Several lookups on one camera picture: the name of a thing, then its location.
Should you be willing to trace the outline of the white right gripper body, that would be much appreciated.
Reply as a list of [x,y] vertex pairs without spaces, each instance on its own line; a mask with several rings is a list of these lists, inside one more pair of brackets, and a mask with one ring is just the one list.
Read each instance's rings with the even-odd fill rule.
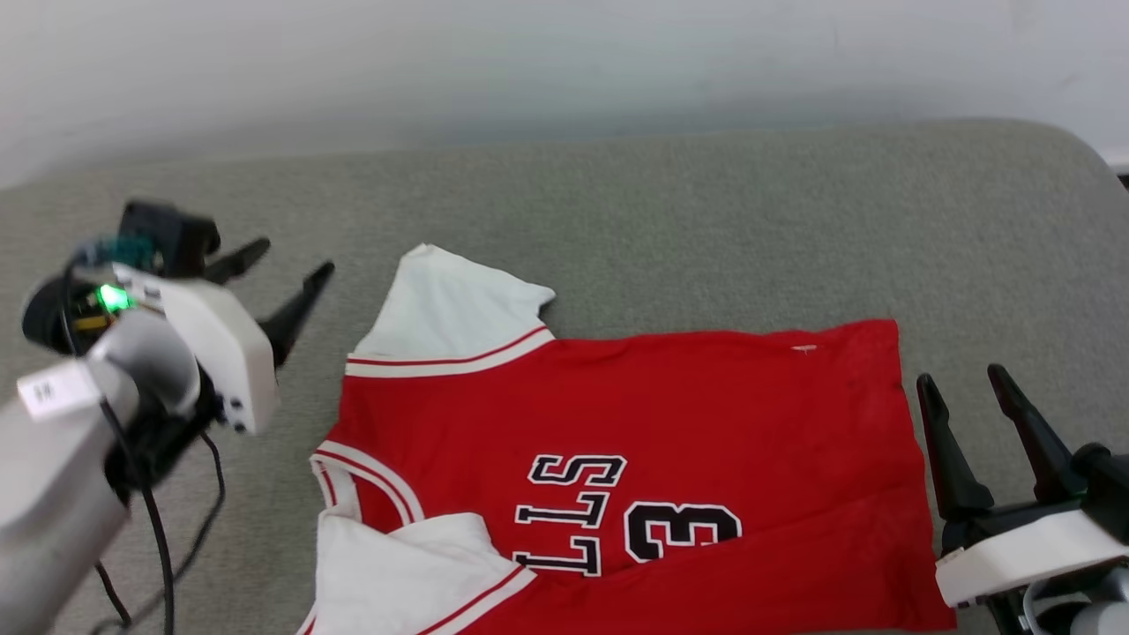
[[1126,558],[1126,510],[1079,498],[975,508],[938,502],[944,522],[935,580],[944,603],[968,604]]

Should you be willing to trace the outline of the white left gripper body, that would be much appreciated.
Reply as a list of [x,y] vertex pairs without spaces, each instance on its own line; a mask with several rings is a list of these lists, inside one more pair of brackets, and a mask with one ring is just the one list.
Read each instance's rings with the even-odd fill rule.
[[221,415],[257,435],[279,402],[272,347],[236,296],[203,279],[165,279],[116,266],[119,285],[138,310],[121,327],[145,330],[137,349],[154,353],[154,377],[168,383],[161,401],[187,415],[210,379],[221,397]]

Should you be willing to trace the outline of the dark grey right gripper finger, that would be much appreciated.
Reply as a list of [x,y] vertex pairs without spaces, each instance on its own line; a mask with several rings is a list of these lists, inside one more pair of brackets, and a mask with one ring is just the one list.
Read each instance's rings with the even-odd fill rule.
[[1033,494],[1040,504],[1059,504],[1080,497],[1088,482],[1073,470],[1073,454],[1000,364],[987,367],[996,401],[1019,434],[1021,445],[1036,479]]
[[939,517],[945,522],[961,522],[987,513],[995,506],[992,494],[968,466],[949,426],[949,409],[931,374],[924,373],[916,379],[916,397]]

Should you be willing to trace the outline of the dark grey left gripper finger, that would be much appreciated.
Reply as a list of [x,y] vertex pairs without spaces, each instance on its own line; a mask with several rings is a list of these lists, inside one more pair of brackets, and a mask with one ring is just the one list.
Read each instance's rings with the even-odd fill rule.
[[245,276],[253,266],[259,263],[262,256],[271,246],[271,241],[266,237],[259,237],[250,243],[233,250],[226,256],[216,258],[211,264],[205,266],[203,279],[218,286],[226,286],[234,279]]
[[324,261],[303,278],[300,289],[294,297],[285,301],[269,318],[259,320],[259,329],[266,336],[272,350],[273,367],[282,367],[294,353],[295,343],[334,271],[335,263]]

